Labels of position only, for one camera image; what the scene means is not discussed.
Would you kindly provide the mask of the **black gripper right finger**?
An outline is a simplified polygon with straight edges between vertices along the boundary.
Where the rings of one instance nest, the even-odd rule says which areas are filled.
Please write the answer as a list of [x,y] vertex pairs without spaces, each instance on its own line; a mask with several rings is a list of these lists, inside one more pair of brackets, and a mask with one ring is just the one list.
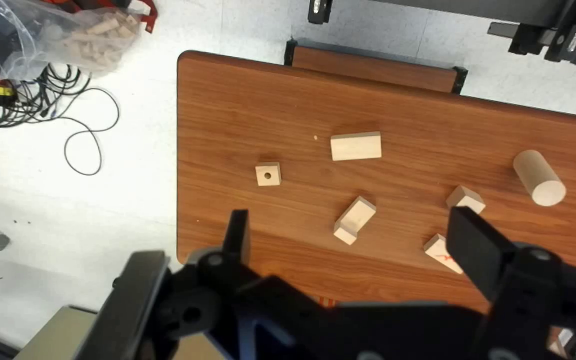
[[449,255],[489,305],[495,305],[506,266],[518,249],[466,207],[449,215]]

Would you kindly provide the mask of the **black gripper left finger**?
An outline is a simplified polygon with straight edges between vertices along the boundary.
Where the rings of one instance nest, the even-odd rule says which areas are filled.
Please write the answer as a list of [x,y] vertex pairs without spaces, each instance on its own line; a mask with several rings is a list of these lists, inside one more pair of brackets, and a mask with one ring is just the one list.
[[223,255],[231,262],[246,265],[249,253],[251,253],[249,212],[235,211],[227,226]]

